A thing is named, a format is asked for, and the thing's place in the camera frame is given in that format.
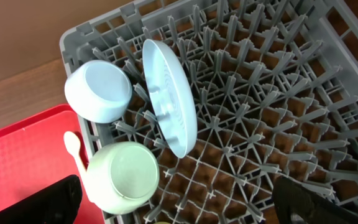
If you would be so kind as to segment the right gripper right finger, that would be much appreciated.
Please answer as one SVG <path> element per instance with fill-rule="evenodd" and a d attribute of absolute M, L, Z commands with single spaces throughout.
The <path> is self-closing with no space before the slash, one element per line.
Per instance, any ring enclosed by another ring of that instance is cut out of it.
<path fill-rule="evenodd" d="M 286 177 L 275 180 L 272 199 L 280 223 L 358 223 L 358 202 L 342 208 Z"/>

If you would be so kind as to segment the white plastic spoon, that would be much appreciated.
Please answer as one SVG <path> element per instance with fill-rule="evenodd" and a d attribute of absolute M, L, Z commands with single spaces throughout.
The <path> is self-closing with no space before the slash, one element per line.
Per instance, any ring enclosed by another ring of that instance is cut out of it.
<path fill-rule="evenodd" d="M 63 135 L 63 141 L 68 153 L 74 158 L 75 164 L 78 168 L 81 177 L 84 177 L 86 175 L 86 169 L 80 157 L 80 149 L 81 149 L 80 139 L 75 133 L 71 131 L 67 131 Z"/>

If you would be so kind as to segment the light blue bowl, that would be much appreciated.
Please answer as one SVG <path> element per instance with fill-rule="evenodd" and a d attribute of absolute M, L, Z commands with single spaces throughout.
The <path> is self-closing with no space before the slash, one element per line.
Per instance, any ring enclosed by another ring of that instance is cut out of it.
<path fill-rule="evenodd" d="M 124 71 L 104 60 L 84 63 L 66 80 L 68 104 L 94 123 L 112 123 L 123 116 L 132 98 L 132 84 Z"/>

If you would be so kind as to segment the light blue plate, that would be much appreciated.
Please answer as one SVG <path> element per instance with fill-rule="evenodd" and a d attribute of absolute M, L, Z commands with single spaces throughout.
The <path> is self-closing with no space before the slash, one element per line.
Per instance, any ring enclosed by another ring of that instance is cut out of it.
<path fill-rule="evenodd" d="M 147 39 L 142 48 L 144 75 L 150 102 L 169 148 L 184 158 L 197 138 L 195 102 L 185 71 L 165 43 Z"/>

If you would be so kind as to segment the pale green bowl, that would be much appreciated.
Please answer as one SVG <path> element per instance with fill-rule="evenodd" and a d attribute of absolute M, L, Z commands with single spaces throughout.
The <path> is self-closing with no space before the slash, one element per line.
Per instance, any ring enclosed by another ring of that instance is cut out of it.
<path fill-rule="evenodd" d="M 131 213 L 155 193 L 160 174 L 150 149 L 137 142 L 102 147 L 89 160 L 85 190 L 90 202 L 101 210 Z"/>

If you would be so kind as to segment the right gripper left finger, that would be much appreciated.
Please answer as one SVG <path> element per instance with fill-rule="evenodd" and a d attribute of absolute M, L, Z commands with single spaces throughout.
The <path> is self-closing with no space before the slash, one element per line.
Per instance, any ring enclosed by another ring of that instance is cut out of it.
<path fill-rule="evenodd" d="M 0 223 L 73 223 L 83 197 L 80 178 L 62 180 L 0 211 Z"/>

